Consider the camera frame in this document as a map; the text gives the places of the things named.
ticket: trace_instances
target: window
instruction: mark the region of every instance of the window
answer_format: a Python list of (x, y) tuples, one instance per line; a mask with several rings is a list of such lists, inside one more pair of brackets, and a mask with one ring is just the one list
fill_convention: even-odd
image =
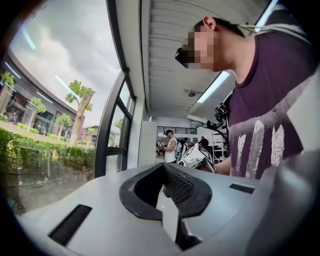
[[(52, 0), (34, 13), (1, 62), (1, 75), (9, 72), (16, 86), (1, 86), (0, 127), (5, 130), (0, 133), (2, 138), (13, 136), (1, 141), (0, 164), (5, 169), (0, 181), (17, 214), (54, 203), (94, 179), (100, 121), (122, 72), (105, 0)], [(131, 101), (128, 86), (124, 88), (121, 97)], [(94, 93), (76, 120), (80, 91)], [(128, 122), (122, 107), (111, 117), (111, 148), (125, 146), (121, 137), (127, 135)], [(76, 150), (65, 150), (70, 146)], [(106, 169), (121, 171), (122, 155), (109, 155)]]
[(127, 109), (130, 107), (131, 103), (131, 96), (128, 89), (127, 82), (124, 82), (121, 93), (120, 93), (120, 99), (122, 100), (123, 104), (126, 106)]
[(115, 108), (112, 123), (111, 123), (108, 147), (123, 146), (123, 144), (120, 145), (120, 139), (121, 139), (121, 136), (123, 136), (123, 132), (122, 132), (123, 124), (126, 122), (124, 119), (125, 119), (125, 114), (117, 106)]

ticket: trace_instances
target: white device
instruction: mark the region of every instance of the white device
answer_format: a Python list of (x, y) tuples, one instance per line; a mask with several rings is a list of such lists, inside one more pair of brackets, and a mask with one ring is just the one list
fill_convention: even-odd
[(199, 143), (190, 148), (181, 160), (178, 162), (181, 166), (197, 169), (201, 165), (206, 166), (208, 170), (215, 173), (216, 168), (212, 156)]

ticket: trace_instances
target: window frame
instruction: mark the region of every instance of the window frame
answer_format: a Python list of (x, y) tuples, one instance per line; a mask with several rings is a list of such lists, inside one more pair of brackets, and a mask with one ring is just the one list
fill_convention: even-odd
[[(121, 43), (116, 2), (113, 0), (108, 0), (106, 1), (106, 6), (113, 44), (115, 47), (116, 54), (118, 56), (121, 72), (119, 73), (117, 79), (113, 84), (112, 90), (105, 103), (103, 114), (100, 120), (99, 131), (96, 138), (96, 147), (94, 151), (93, 170), (95, 178), (106, 175), (107, 156), (122, 155), (121, 157), (118, 157), (117, 167), (121, 171), (125, 171), (127, 169), (130, 130), (133, 119), (134, 107), (136, 105), (136, 96), (134, 94), (132, 83), (129, 77), (130, 69), (127, 67), (125, 54)], [(126, 104), (120, 98), (120, 93), (125, 82), (129, 90), (129, 95), (131, 97), (131, 104), (129, 106), (129, 109), (127, 109)], [(119, 109), (123, 112), (125, 117), (123, 119), (124, 122), (122, 123), (120, 131), (119, 142), (119, 144), (123, 146), (110, 147), (106, 145), (108, 145), (110, 130), (116, 107), (119, 107)]]

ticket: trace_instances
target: ceiling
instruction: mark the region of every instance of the ceiling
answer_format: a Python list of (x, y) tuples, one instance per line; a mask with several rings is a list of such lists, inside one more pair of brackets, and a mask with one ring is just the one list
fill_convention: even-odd
[(218, 73), (186, 69), (174, 56), (188, 31), (204, 16), (221, 17), (233, 23), (254, 24), (268, 0), (151, 0), (142, 1), (141, 43), (147, 109), (152, 116), (186, 118), (188, 114), (210, 118), (213, 108), (225, 99), (235, 84), (231, 75), (203, 104), (201, 94), (189, 97), (184, 90), (203, 93)]

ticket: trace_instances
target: purple t-shirt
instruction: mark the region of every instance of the purple t-shirt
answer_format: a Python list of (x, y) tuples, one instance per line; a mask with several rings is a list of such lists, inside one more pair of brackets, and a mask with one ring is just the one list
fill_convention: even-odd
[(251, 70), (236, 84), (229, 103), (232, 176), (260, 179), (266, 168), (303, 150), (287, 111), (318, 62), (312, 46), (291, 35), (255, 37)]

